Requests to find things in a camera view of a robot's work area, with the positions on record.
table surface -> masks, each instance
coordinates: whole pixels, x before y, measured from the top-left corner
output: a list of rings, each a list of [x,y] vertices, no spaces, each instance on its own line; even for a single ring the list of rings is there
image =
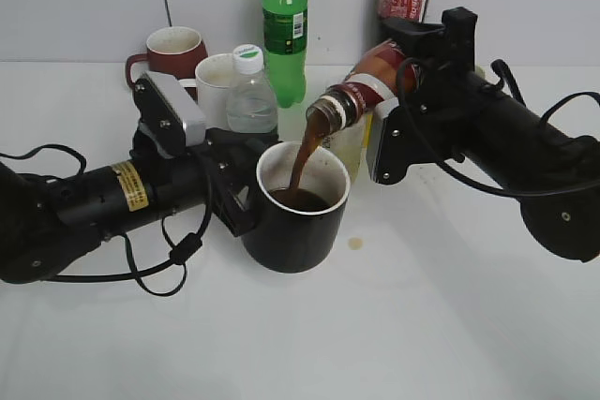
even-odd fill
[[[309,67],[307,102],[347,67]],[[597,67],[517,67],[537,113],[600,88]],[[90,168],[128,158],[137,110],[117,64],[0,64],[0,151],[70,145]],[[554,124],[595,134],[581,100]],[[303,107],[280,113],[299,138]],[[42,153],[14,170],[69,175]],[[483,181],[470,163],[461,169]],[[202,206],[169,223],[195,230]],[[130,233],[139,264],[167,254],[156,224]],[[363,246],[352,249],[351,238]],[[518,204],[472,191],[433,166],[395,186],[365,165],[331,255],[305,274],[258,265],[217,221],[171,299],[133,282],[35,283],[0,290],[0,398],[597,399],[600,265],[559,259],[523,226]],[[70,274],[126,271],[115,239]],[[167,289],[178,268],[149,280]]]

black mug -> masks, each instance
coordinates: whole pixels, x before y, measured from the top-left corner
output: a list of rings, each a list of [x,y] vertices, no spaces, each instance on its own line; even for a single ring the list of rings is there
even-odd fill
[[[319,147],[308,160],[299,187],[316,194],[327,208],[305,212],[275,200],[269,192],[288,187],[299,148],[300,142],[282,142],[262,154],[256,167],[257,186],[248,199],[257,226],[242,236],[255,260],[286,274],[312,269],[329,255],[351,186],[344,164]]]

yellow label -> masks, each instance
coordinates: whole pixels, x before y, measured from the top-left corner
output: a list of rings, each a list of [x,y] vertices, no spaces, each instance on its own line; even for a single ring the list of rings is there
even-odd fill
[[[373,124],[373,113],[369,112],[367,114],[367,126],[365,127],[365,138],[363,139],[363,148],[368,147],[368,140],[371,137],[371,125]]]
[[[113,164],[111,169],[116,173],[116,178],[121,184],[129,210],[134,212],[146,208],[150,202],[135,166],[126,161],[125,163]]]

brown bottle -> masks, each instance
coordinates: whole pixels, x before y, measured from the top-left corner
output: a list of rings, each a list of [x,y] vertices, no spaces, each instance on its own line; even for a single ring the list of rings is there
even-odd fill
[[[367,52],[343,83],[327,88],[325,93],[307,109],[307,118],[324,115],[329,133],[356,124],[365,112],[378,103],[398,95],[396,75],[406,60],[396,42],[386,40]],[[410,93],[418,87],[420,74],[416,67],[407,67],[404,89]]]

white mug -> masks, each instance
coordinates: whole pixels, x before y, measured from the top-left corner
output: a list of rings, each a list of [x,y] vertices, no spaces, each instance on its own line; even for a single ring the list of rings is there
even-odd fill
[[[198,90],[198,106],[206,116],[208,128],[229,130],[227,95],[233,82],[233,55],[220,53],[202,60],[195,71],[196,79],[180,80],[185,88]]]

